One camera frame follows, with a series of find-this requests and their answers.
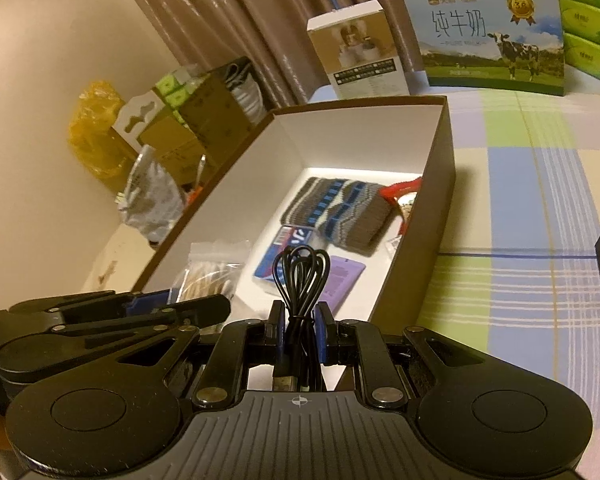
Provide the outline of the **grey blue knitted sock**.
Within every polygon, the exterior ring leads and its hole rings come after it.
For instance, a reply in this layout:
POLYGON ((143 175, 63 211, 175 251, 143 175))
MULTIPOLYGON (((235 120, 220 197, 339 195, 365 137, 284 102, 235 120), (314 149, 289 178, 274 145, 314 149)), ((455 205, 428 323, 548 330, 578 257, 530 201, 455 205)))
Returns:
POLYGON ((382 185, 310 177, 280 217, 281 224, 314 229, 337 248, 370 254, 392 215, 382 185))

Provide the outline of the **brown curtain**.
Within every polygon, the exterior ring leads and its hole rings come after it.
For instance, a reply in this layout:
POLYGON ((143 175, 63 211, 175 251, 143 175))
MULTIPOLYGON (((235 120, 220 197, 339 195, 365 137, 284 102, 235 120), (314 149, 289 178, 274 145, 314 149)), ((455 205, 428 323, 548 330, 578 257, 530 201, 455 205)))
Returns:
MULTIPOLYGON (((135 0, 178 62, 213 68, 246 56, 277 106, 308 102, 328 83, 306 32, 309 19, 364 1, 135 0)), ((404 1, 378 1, 404 70, 421 70, 404 1)))

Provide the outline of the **blue milk carton box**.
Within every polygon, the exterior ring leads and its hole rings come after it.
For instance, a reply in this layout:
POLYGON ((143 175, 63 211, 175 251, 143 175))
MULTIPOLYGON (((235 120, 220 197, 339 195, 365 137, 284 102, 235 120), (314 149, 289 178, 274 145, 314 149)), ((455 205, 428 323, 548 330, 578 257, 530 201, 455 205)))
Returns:
POLYGON ((565 93, 558 0, 404 0, 430 86, 565 93))

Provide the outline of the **yellow plastic bag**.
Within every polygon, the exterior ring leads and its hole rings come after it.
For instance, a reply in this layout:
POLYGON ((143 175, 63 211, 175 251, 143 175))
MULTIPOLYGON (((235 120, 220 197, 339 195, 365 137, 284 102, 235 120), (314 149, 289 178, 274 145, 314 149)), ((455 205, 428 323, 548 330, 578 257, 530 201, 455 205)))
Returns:
POLYGON ((91 82, 79 95, 69 124, 68 142, 73 154, 100 182, 118 185, 131 169, 129 157, 112 130, 123 100, 106 80, 91 82))

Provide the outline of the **red snack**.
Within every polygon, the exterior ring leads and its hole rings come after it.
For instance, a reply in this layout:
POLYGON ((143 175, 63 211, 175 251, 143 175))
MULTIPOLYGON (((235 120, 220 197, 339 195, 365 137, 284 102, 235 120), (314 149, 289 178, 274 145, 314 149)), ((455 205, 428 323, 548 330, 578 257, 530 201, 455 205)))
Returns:
POLYGON ((406 232, 421 185, 422 177, 418 177, 414 180, 384 186, 379 191, 380 196, 384 200, 400 210, 402 216, 402 223, 399 230, 400 235, 403 235, 406 232))

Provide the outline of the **black white paper bag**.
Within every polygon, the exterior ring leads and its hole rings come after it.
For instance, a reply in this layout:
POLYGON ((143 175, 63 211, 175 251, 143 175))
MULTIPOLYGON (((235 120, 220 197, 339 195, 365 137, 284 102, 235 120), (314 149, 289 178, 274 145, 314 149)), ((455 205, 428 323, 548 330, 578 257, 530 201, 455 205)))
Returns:
POLYGON ((224 84, 252 124, 266 115, 265 99, 249 58, 242 56, 221 70, 224 84))

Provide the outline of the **small green tissue packs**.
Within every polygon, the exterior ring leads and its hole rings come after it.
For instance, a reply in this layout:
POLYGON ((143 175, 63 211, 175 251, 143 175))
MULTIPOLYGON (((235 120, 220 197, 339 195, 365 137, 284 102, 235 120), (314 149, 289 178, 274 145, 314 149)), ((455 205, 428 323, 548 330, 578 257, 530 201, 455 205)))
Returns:
POLYGON ((154 85, 155 92, 170 108, 176 121, 185 128, 188 125, 180 109, 207 77, 208 73, 197 64, 184 65, 162 76, 154 85))

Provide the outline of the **silver printed plastic bag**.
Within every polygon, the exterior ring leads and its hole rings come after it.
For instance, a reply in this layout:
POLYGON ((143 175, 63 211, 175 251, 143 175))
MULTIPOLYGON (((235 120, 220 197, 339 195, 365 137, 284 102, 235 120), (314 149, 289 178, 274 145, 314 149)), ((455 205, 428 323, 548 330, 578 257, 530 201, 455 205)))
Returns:
POLYGON ((160 245, 181 218, 185 195, 156 159, 156 150, 145 144, 116 204, 123 224, 160 245))

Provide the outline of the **brown open storage box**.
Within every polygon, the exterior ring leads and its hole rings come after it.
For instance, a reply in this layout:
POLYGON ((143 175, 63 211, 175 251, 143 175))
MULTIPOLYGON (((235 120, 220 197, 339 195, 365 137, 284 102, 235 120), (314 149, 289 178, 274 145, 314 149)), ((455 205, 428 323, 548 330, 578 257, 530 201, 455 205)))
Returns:
POLYGON ((275 298, 252 274, 280 216, 309 177, 393 184, 422 177, 394 254, 381 240, 338 318, 367 320, 390 334, 415 324, 451 205, 455 165, 448 102, 398 96, 280 108, 268 114, 210 179, 159 246, 133 288, 172 286, 194 243, 242 242, 251 254, 233 318, 264 318, 275 298))

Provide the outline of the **white product box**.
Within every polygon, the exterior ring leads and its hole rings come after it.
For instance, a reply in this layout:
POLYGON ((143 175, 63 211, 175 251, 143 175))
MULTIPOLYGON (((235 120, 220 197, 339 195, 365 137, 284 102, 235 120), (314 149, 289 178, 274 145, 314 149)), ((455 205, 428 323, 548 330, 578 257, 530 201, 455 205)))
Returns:
POLYGON ((378 0, 314 16, 306 23, 306 32, 339 99, 410 93, 378 0))

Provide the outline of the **purple packet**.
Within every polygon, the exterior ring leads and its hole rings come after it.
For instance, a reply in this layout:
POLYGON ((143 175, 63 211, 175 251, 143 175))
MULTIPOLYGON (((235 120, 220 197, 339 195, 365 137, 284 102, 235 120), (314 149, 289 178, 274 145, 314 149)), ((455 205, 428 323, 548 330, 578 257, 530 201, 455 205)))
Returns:
POLYGON ((336 313, 343 305, 365 268, 366 265, 362 262, 338 256, 330 257, 329 276, 320 300, 326 302, 332 313, 336 313))

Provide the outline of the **brown cardboard box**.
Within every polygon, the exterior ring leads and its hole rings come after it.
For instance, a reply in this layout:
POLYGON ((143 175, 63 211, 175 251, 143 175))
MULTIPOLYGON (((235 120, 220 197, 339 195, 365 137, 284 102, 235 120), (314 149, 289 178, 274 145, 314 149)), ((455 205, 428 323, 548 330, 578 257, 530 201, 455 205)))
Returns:
POLYGON ((180 112, 187 128, 152 89, 122 106, 114 132, 136 152, 152 146, 176 184, 193 191, 230 159, 255 124, 217 74, 208 75, 180 112))

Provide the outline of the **checkered bed sheet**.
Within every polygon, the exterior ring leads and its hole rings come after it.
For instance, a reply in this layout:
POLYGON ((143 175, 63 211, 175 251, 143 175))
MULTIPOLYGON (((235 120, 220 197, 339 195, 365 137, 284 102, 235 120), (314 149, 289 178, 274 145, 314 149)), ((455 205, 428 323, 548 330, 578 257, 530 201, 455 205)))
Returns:
POLYGON ((579 393, 600 479, 600 81, 446 95, 456 183, 418 322, 579 393))

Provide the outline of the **cotton swabs bag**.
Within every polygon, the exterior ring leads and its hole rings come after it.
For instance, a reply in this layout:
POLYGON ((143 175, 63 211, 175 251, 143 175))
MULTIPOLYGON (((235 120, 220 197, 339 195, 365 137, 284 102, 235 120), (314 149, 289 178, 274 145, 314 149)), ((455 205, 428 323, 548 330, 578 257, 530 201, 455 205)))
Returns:
POLYGON ((232 300, 250 252, 248 240, 190 244, 186 266, 170 289, 168 304, 215 295, 232 300))

